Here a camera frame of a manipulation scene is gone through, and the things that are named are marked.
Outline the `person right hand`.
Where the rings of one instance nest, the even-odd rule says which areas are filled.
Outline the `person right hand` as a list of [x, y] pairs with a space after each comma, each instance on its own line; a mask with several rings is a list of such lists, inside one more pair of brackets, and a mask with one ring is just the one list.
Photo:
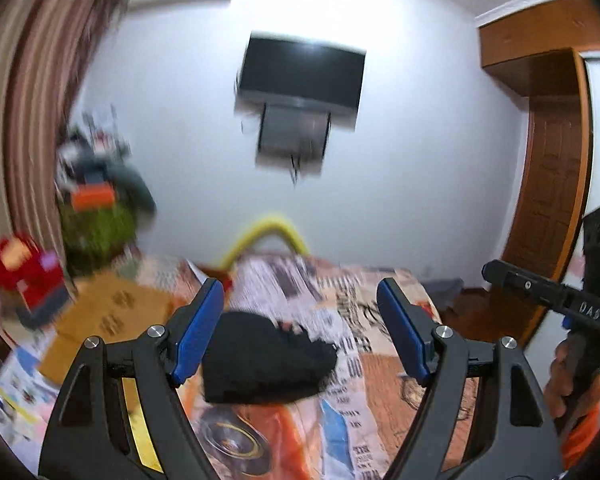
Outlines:
[[[573, 390], [573, 374], [567, 370], [569, 342], [563, 340], [555, 349], [555, 359], [550, 364], [550, 378], [544, 388], [544, 399], [553, 418], [562, 417], [566, 411], [565, 400]], [[588, 391], [580, 397], [578, 417], [584, 416], [600, 404], [600, 374], [597, 374]]]

